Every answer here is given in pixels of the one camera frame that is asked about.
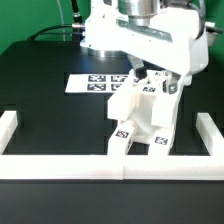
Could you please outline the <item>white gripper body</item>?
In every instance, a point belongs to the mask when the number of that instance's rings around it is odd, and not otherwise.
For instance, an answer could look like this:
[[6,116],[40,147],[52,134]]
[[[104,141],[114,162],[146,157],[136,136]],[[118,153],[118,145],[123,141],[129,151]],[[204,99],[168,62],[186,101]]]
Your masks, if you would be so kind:
[[123,52],[193,75],[208,64],[205,5],[191,0],[91,0],[89,48]]

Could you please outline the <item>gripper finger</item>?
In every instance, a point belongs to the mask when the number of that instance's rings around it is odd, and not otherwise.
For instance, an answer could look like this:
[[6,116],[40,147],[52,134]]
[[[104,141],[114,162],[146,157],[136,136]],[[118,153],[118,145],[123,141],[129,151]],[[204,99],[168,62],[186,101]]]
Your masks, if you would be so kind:
[[163,81],[163,92],[168,94],[174,94],[178,90],[178,82],[181,76],[179,74],[165,70]]
[[133,55],[128,56],[129,62],[134,70],[134,74],[138,79],[144,79],[147,77],[147,69],[144,66],[143,61]]

